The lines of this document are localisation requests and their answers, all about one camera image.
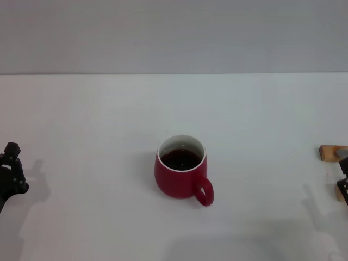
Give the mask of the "red ceramic cup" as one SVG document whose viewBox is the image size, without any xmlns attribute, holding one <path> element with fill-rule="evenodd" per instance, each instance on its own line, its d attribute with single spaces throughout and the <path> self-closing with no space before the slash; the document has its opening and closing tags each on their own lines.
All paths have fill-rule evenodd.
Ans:
<svg viewBox="0 0 348 261">
<path fill-rule="evenodd" d="M 186 171 L 177 171 L 165 166 L 160 157 L 179 148 L 198 154 L 202 159 L 200 164 Z M 206 149 L 196 138 L 189 135 L 175 135 L 159 145 L 156 152 L 154 176 L 158 187 L 166 195 L 179 199 L 195 196 L 201 205 L 210 206 L 214 201 L 214 189 L 207 178 L 207 172 Z"/>
</svg>

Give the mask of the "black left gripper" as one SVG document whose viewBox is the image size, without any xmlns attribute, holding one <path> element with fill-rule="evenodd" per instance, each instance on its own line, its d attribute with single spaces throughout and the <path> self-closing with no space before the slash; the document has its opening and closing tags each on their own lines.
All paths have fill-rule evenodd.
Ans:
<svg viewBox="0 0 348 261">
<path fill-rule="evenodd" d="M 18 157 L 20 152 L 17 143 L 8 142 L 4 152 L 0 153 L 0 212 L 9 198 L 29 189 Z"/>
</svg>

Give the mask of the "dark brown coffee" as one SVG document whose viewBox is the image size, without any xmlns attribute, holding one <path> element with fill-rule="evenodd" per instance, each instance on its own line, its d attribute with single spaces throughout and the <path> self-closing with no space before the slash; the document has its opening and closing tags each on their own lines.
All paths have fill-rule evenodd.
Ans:
<svg viewBox="0 0 348 261">
<path fill-rule="evenodd" d="M 195 152 L 183 148 L 170 151 L 160 158 L 165 166 L 177 171 L 191 170 L 198 166 L 202 160 Z"/>
</svg>

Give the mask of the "wooden spoon rest block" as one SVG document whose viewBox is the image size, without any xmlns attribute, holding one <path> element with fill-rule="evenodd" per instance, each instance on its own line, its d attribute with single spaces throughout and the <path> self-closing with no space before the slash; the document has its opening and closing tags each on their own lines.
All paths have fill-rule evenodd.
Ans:
<svg viewBox="0 0 348 261">
<path fill-rule="evenodd" d="M 321 161 L 324 162 L 339 162 L 342 159 L 337 157 L 335 154 L 335 150 L 339 148 L 348 148 L 348 146 L 342 146 L 342 145 L 321 145 L 319 147 L 319 154 Z"/>
<path fill-rule="evenodd" d="M 344 197 L 343 197 L 343 195 L 342 195 L 342 193 L 337 185 L 334 186 L 334 191 L 335 191 L 335 195 L 337 197 L 337 200 L 339 202 L 344 202 L 345 201 Z"/>
</svg>

